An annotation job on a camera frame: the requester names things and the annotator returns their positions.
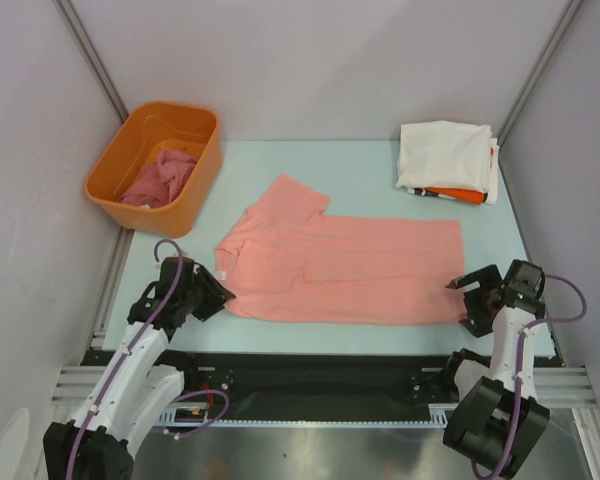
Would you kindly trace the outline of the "light pink t-shirt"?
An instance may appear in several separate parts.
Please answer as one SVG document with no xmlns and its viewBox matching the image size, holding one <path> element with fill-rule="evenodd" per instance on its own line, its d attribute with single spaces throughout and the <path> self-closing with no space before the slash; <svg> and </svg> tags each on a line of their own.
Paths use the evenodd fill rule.
<svg viewBox="0 0 600 480">
<path fill-rule="evenodd" d="M 438 325 L 458 322 L 463 274 L 457 221 L 326 214 L 328 196 L 283 174 L 215 249 L 230 312 L 273 322 Z"/>
</svg>

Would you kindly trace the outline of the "dark pink t-shirt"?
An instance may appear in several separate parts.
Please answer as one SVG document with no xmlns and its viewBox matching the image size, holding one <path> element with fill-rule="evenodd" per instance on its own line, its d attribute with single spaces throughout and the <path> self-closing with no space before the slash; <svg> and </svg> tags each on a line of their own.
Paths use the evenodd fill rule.
<svg viewBox="0 0 600 480">
<path fill-rule="evenodd" d="M 119 202 L 140 208 L 161 208 L 183 190 L 198 160 L 181 151 L 165 149 L 156 161 L 142 167 L 141 174 L 120 197 Z"/>
</svg>

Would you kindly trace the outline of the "orange plastic basket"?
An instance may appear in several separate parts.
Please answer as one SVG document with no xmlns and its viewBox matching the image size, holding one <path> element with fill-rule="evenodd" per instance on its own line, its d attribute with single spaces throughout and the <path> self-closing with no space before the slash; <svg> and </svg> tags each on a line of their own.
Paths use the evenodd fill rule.
<svg viewBox="0 0 600 480">
<path fill-rule="evenodd" d="M 163 151 L 177 150 L 197 160 L 180 194 L 160 208 L 125 205 L 122 194 Z M 118 225 L 179 238 L 202 210 L 221 169 L 220 120 L 212 110 L 154 101 L 141 105 L 124 122 L 87 176 L 84 191 Z"/>
</svg>

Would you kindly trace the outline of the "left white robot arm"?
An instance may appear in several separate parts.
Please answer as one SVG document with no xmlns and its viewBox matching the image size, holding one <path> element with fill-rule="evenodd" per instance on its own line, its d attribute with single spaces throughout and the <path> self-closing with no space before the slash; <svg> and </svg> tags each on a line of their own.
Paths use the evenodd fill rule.
<svg viewBox="0 0 600 480">
<path fill-rule="evenodd" d="M 232 294 L 199 263 L 165 260 L 129 311 L 121 345 L 81 406 L 64 422 L 53 422 L 43 437 L 51 479 L 129 479 L 137 452 L 172 403 L 201 398 L 220 411 L 195 423 L 220 420 L 229 407 L 225 388 L 210 389 L 188 356 L 161 361 L 187 316 L 205 321 L 220 312 Z"/>
</svg>

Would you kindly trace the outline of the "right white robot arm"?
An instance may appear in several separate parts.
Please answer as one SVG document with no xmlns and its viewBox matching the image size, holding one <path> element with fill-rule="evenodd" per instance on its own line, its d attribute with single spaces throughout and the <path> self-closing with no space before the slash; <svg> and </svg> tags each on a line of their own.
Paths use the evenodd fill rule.
<svg viewBox="0 0 600 480">
<path fill-rule="evenodd" d="M 533 380 L 544 281 L 540 267 L 515 260 L 505 274 L 488 265 L 448 285 L 464 292 L 462 326 L 476 338 L 494 336 L 490 357 L 463 348 L 441 376 L 443 393 L 458 401 L 443 442 L 470 460 L 479 479 L 513 478 L 550 419 Z"/>
</svg>

